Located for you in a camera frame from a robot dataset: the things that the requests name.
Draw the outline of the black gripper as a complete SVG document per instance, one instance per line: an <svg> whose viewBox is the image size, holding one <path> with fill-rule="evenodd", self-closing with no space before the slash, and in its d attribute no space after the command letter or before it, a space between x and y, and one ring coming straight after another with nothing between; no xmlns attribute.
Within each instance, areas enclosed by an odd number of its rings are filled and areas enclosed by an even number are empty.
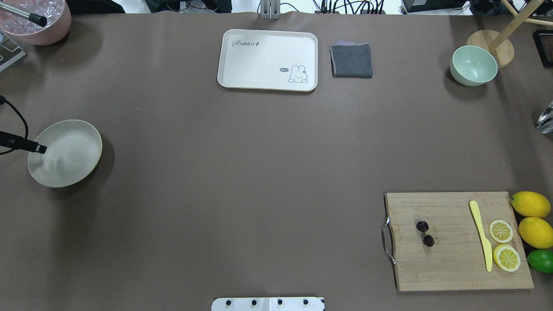
<svg viewBox="0 0 553 311"><path fill-rule="evenodd" d="M14 134L3 131L0 132L0 145L8 148L9 150L19 149L26 150L31 153L45 154L47 151L47 146L23 137L15 137Z"/></svg>

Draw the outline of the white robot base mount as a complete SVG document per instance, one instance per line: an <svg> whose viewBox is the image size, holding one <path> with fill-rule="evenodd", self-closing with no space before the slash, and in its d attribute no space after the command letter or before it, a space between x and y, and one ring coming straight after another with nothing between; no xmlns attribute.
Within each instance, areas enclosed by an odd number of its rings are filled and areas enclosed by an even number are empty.
<svg viewBox="0 0 553 311"><path fill-rule="evenodd" d="M246 297L216 298L212 311L324 311L324 298L300 297Z"/></svg>

